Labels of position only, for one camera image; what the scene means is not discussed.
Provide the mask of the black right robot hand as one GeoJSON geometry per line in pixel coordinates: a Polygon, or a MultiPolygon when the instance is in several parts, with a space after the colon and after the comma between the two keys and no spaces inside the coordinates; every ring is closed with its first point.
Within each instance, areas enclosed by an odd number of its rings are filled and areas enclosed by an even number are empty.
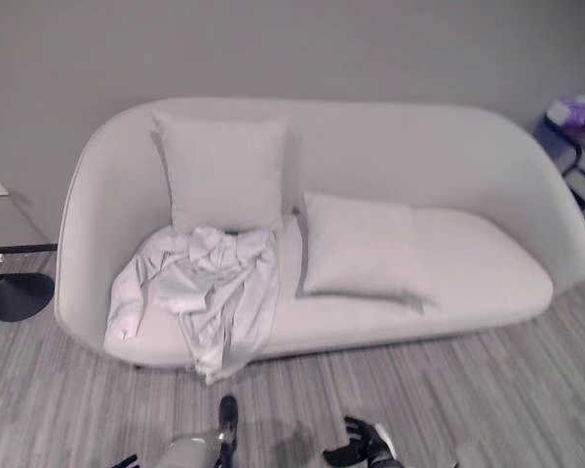
{"type": "Polygon", "coordinates": [[[370,468],[403,467],[374,426],[350,415],[345,415],[343,420],[349,443],[322,452],[331,467],[352,467],[362,462],[370,468]]]}

